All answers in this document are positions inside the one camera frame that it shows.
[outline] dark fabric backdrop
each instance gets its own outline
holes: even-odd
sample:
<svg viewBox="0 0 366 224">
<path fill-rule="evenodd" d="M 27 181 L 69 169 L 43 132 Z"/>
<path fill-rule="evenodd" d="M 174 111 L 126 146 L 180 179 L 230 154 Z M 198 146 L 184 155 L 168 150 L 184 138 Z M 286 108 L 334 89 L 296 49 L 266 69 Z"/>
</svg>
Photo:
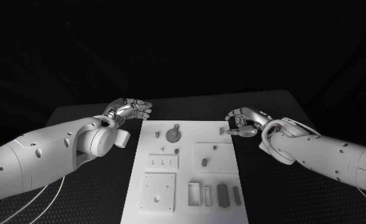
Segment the dark fabric backdrop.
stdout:
<svg viewBox="0 0 366 224">
<path fill-rule="evenodd" d="M 57 106 L 271 89 L 291 92 L 322 134 L 361 138 L 364 5 L 1 0 L 1 143 Z"/>
</svg>

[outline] black curtain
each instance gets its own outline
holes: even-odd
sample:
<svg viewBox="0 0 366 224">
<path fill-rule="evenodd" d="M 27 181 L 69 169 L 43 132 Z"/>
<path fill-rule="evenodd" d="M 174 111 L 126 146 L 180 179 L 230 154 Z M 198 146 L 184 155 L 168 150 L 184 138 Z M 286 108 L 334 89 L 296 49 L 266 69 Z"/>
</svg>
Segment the black curtain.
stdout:
<svg viewBox="0 0 366 224">
<path fill-rule="evenodd" d="M 271 89 L 321 133 L 366 143 L 364 4 L 1 0 L 1 143 L 59 106 Z"/>
</svg>

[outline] black table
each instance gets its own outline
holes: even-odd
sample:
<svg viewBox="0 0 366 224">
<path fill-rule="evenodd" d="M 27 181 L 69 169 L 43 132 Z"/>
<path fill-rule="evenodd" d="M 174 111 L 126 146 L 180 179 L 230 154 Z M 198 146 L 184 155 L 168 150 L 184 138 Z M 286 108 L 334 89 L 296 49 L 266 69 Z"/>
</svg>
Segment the black table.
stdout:
<svg viewBox="0 0 366 224">
<path fill-rule="evenodd" d="M 272 118 L 288 117 L 312 126 L 301 107 L 285 90 L 148 100 L 149 120 L 224 120 L 226 113 L 253 107 Z M 99 115 L 105 104 L 59 107 L 47 126 Z M 141 120 L 129 120 L 122 129 L 131 137 L 124 149 L 88 162 L 66 176 L 53 205 L 36 223 L 121 222 L 129 175 L 141 129 Z M 286 166 L 259 148 L 260 138 L 232 137 L 249 223 L 366 223 L 366 198 L 357 189 L 305 169 Z M 57 192 L 60 180 L 7 223 L 28 223 L 44 210 Z M 1 201 L 0 220 L 31 200 L 40 189 Z"/>
</svg>

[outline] white platform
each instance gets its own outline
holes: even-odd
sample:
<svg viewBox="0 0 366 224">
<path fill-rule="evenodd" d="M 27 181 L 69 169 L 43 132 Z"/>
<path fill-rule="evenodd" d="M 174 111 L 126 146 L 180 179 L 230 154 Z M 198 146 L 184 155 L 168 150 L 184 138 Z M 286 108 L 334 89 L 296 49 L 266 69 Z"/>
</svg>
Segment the white platform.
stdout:
<svg viewBox="0 0 366 224">
<path fill-rule="evenodd" d="M 165 132 L 178 125 L 181 138 L 177 143 L 165 140 Z M 229 129 L 227 121 L 142 121 L 135 153 L 134 168 L 124 204 L 122 224 L 226 224 L 247 223 L 237 174 L 197 173 L 194 170 L 194 143 L 232 143 L 230 135 L 219 134 L 219 128 Z M 178 149 L 177 171 L 147 170 L 148 155 L 174 155 Z M 139 211 L 139 197 L 145 173 L 175 174 L 173 211 Z M 200 207 L 187 206 L 187 184 L 200 184 Z M 217 184 L 226 184 L 230 207 L 217 205 Z M 239 188 L 242 205 L 234 203 L 233 187 Z M 210 189 L 210 208 L 203 205 L 203 187 Z"/>
</svg>

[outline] robotic hand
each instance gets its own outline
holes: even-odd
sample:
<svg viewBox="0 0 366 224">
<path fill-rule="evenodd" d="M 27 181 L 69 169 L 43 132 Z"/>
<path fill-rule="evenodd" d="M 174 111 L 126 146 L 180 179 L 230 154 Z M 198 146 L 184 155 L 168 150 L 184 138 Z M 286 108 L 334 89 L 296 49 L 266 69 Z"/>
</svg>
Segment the robotic hand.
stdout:
<svg viewBox="0 0 366 224">
<path fill-rule="evenodd" d="M 18 136 L 0 147 L 0 200 L 31 191 L 102 157 L 112 145 L 125 147 L 129 133 L 118 127 L 126 119 L 147 120 L 151 103 L 116 99 L 102 115 L 57 124 Z"/>
<path fill-rule="evenodd" d="M 288 118 L 273 120 L 268 114 L 252 108 L 229 112 L 224 120 L 234 117 L 237 129 L 230 135 L 252 137 L 262 132 L 259 148 L 283 164 L 295 161 L 331 179 L 366 190 L 366 147 L 321 136 L 311 128 Z M 315 134 L 309 134 L 302 125 Z"/>
</svg>

